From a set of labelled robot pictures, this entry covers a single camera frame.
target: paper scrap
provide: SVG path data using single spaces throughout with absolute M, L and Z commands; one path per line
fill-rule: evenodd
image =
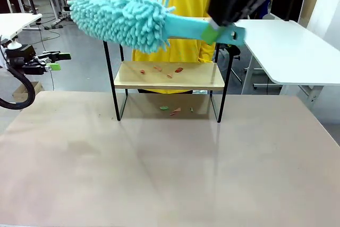
M 176 69 L 176 73 L 181 73 L 182 72 L 182 70 L 183 70 L 183 68 L 178 68 L 178 69 Z
M 162 68 L 160 68 L 158 66 L 154 66 L 154 69 L 157 69 L 159 72 L 162 71 Z

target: cardboard box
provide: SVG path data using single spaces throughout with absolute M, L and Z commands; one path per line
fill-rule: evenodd
M 307 27 L 317 0 L 304 0 L 299 24 Z
M 44 88 L 43 88 L 41 82 L 32 82 L 32 84 L 34 86 L 34 91 L 36 92 L 36 95 L 39 92 L 44 91 Z M 26 87 L 23 84 L 21 84 L 18 87 L 18 89 L 16 89 L 15 92 L 13 92 L 12 96 L 13 96 L 15 102 L 17 102 L 17 103 L 25 101 L 28 97 Z

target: blue microfiber duster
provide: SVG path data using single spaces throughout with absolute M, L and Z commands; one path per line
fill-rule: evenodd
M 169 0 L 69 0 L 71 18 L 88 35 L 150 54 L 168 38 L 201 39 L 208 21 L 171 14 Z M 244 28 L 226 28 L 219 43 L 243 45 Z

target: grey floor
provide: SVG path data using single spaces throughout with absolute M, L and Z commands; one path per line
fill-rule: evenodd
M 39 5 L 38 12 L 42 13 L 42 22 L 44 25 L 50 24 L 54 21 L 52 8 L 48 0 L 34 0 Z M 109 77 L 107 72 L 105 54 L 103 49 L 103 42 L 90 38 L 81 32 L 78 27 L 70 21 L 61 23 L 64 28 L 53 30 L 42 30 L 41 37 L 44 41 L 46 50 L 57 50 L 71 53 L 72 60 L 60 61 L 62 67 L 61 71 L 53 72 L 54 88 L 55 90 L 66 91 L 111 91 Z M 22 44 L 33 44 L 37 54 L 43 52 L 44 48 L 40 39 L 39 31 L 23 31 L 19 34 L 19 42 Z M 239 77 L 244 80 L 245 73 L 243 69 L 249 64 L 251 53 L 244 46 L 241 49 L 241 60 L 234 60 L 233 70 Z M 120 66 L 120 51 L 117 44 L 109 44 L 110 59 L 112 62 L 114 75 L 117 73 Z M 124 55 L 126 60 L 131 60 L 131 49 L 125 48 Z M 223 76 L 226 74 L 228 57 L 220 54 L 218 66 Z M 52 79 L 49 73 L 44 75 L 28 76 L 31 81 L 40 81 L 45 90 L 53 90 Z M 20 85 L 20 83 L 13 77 L 2 77 L 0 83 L 0 97 L 7 101 L 13 101 L 12 92 Z M 268 77 L 265 74 L 254 75 L 252 82 L 267 83 Z M 228 94 L 240 94 L 242 85 L 231 75 Z M 252 94 L 270 94 L 278 95 L 279 89 L 258 88 L 253 90 Z M 17 113 L 13 111 L 0 111 L 1 129 L 4 130 L 8 123 L 10 123 Z M 332 126 L 329 130 L 334 137 L 340 138 L 337 134 L 339 129 Z

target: monitor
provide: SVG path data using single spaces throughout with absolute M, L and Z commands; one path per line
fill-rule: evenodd
M 304 0 L 294 0 L 292 11 L 289 17 L 290 20 L 299 22 L 303 1 Z M 270 13 L 284 20 L 287 16 L 291 2 L 292 0 L 273 0 Z

